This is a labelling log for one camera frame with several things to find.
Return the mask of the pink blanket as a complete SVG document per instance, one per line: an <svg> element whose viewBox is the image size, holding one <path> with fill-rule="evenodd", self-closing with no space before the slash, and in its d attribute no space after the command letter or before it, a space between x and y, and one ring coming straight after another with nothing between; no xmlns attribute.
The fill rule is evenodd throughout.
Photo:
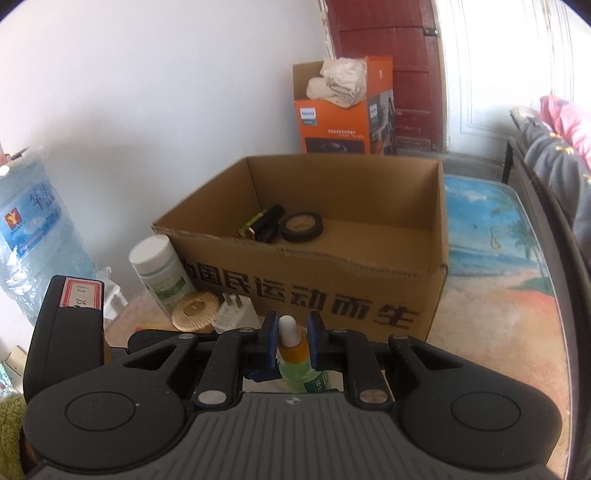
<svg viewBox="0 0 591 480"><path fill-rule="evenodd" d="M590 162L590 123L577 113L570 102L555 95L543 96L540 98L540 117Z"/></svg>

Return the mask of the green glue stick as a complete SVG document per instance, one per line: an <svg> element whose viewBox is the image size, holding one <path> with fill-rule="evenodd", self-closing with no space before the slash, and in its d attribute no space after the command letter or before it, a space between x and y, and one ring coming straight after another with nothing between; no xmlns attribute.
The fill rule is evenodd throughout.
<svg viewBox="0 0 591 480"><path fill-rule="evenodd" d="M252 218L245 222L239 228L238 233L242 238L256 239L259 231L266 226L266 217L269 216L270 210L263 209L256 213Z"/></svg>

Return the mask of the dark red wooden door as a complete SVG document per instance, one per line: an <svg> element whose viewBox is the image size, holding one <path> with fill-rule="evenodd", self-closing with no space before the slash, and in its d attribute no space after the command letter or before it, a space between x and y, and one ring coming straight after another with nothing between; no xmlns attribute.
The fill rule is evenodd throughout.
<svg viewBox="0 0 591 480"><path fill-rule="evenodd" d="M444 151L445 74L436 2L334 0L327 10L335 54L393 60L397 145Z"/></svg>

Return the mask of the white vitamin bottle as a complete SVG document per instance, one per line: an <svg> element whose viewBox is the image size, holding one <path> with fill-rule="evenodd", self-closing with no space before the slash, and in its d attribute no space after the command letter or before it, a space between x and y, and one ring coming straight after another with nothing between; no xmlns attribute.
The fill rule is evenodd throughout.
<svg viewBox="0 0 591 480"><path fill-rule="evenodd" d="M138 278L167 316L172 314L186 296L195 292L166 235L155 234L143 239L130 250L128 260Z"/></svg>

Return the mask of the gold lid brown jar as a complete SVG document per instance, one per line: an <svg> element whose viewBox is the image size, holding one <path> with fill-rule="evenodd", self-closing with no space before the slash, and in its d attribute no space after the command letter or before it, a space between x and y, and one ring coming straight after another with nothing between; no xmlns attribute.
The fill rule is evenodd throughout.
<svg viewBox="0 0 591 480"><path fill-rule="evenodd" d="M211 333L219 309L218 297L211 292L187 295L171 313L172 325L181 332Z"/></svg>

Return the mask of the green dropper bottle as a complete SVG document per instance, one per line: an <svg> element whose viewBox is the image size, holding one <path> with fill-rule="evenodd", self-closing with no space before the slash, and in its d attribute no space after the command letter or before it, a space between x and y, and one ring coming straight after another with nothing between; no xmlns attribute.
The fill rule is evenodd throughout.
<svg viewBox="0 0 591 480"><path fill-rule="evenodd" d="M290 391L296 393L322 393L329 389L324 371L311 367L307 332L293 316L279 319L279 369Z"/></svg>

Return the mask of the blue water jug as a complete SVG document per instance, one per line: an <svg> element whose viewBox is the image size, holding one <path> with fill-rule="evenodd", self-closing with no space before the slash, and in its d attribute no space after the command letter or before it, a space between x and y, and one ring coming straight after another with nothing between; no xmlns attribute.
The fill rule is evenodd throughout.
<svg viewBox="0 0 591 480"><path fill-rule="evenodd" d="M35 323L49 283L98 272L58 191L40 148L1 166L1 288Z"/></svg>

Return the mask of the white USB wall charger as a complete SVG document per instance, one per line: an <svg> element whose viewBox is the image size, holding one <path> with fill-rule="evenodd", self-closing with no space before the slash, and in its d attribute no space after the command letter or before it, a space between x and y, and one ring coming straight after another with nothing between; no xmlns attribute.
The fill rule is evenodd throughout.
<svg viewBox="0 0 591 480"><path fill-rule="evenodd" d="M222 294L223 301L212 321L217 334L239 328L255 328L262 326L259 315L252 305L252 299L238 294Z"/></svg>

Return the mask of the black car key fob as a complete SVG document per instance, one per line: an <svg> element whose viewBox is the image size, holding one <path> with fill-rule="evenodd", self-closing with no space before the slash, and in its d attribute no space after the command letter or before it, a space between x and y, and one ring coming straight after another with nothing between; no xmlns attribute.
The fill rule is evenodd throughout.
<svg viewBox="0 0 591 480"><path fill-rule="evenodd" d="M274 236L276 236L277 230L279 230L280 219L283 217L283 214L283 207L279 204L266 209L263 216L249 227L252 239L263 243L270 243Z"/></svg>

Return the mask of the orange Philips box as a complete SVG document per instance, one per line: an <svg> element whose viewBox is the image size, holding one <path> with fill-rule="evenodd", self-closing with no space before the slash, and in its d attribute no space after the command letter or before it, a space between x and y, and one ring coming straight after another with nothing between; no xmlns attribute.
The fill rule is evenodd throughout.
<svg viewBox="0 0 591 480"><path fill-rule="evenodd" d="M393 58L368 56L359 60L368 65L367 96L349 109L308 99L305 94L308 80L318 76L325 60L294 65L294 107L305 153L396 153Z"/></svg>

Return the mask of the beige crumpled cloth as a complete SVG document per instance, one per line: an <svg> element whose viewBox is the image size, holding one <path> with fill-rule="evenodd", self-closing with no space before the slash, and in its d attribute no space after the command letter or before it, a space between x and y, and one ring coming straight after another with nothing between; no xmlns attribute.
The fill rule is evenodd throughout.
<svg viewBox="0 0 591 480"><path fill-rule="evenodd" d="M356 106L367 96L366 60L326 59L318 76L308 80L305 94L311 100L325 100L342 109Z"/></svg>

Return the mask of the black electrical tape roll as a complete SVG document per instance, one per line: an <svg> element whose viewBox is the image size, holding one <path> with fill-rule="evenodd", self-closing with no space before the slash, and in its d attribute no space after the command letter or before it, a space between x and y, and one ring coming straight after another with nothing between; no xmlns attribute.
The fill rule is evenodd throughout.
<svg viewBox="0 0 591 480"><path fill-rule="evenodd" d="M322 217L314 212L301 212L284 217L280 222L280 236L291 243L304 243L324 232Z"/></svg>

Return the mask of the large open cardboard box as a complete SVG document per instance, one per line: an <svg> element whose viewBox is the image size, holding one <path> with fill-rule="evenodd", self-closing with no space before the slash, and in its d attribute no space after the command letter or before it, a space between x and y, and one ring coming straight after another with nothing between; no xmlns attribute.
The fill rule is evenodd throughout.
<svg viewBox="0 0 591 480"><path fill-rule="evenodd" d="M263 209L314 212L324 232L270 243L238 230ZM426 339L449 272L440 161L368 154L240 159L152 226L166 235L197 289L252 299L259 314L304 324L318 311L329 328L373 341Z"/></svg>

